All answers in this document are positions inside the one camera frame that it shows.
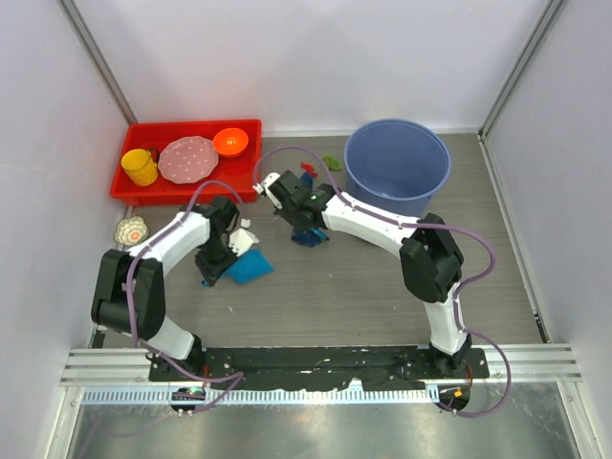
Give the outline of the blue dustpan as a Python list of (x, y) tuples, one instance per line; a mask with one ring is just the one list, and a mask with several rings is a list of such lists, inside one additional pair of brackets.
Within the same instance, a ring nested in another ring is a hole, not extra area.
[(220, 277), (228, 276), (236, 284), (244, 285), (273, 271), (274, 267), (260, 250), (250, 249), (224, 269)]

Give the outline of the blue plastic bucket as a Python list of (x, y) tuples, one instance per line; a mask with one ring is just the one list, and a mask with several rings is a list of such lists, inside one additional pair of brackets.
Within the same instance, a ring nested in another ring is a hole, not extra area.
[(360, 127), (346, 142), (343, 160), (349, 195), (405, 216), (424, 214), (451, 171), (444, 142), (410, 120), (376, 120)]

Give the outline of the blue hand brush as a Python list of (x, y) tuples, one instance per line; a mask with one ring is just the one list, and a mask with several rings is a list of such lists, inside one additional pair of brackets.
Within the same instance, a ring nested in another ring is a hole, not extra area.
[(316, 245), (328, 239), (328, 235), (321, 229), (310, 228), (308, 231), (308, 240), (311, 244)]

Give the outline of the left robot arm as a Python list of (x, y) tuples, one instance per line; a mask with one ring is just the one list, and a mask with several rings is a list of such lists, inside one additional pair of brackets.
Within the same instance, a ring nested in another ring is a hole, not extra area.
[(168, 356), (171, 371), (191, 382), (204, 374), (202, 341), (166, 313), (164, 278), (191, 252), (209, 286), (239, 258), (230, 247), (239, 210), (227, 197), (182, 207), (175, 218), (131, 251), (110, 250), (100, 261), (92, 321), (138, 338)]

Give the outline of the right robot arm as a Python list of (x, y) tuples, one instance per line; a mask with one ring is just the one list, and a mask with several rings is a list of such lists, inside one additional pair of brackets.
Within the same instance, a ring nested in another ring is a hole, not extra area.
[(312, 188), (291, 171), (268, 174), (260, 193), (273, 203), (274, 213), (295, 230), (343, 232), (396, 256), (405, 287), (426, 308), (433, 369), (451, 378), (465, 368), (471, 335), (465, 330), (456, 294), (464, 257), (450, 232), (442, 228), (440, 217), (394, 214), (329, 184)]

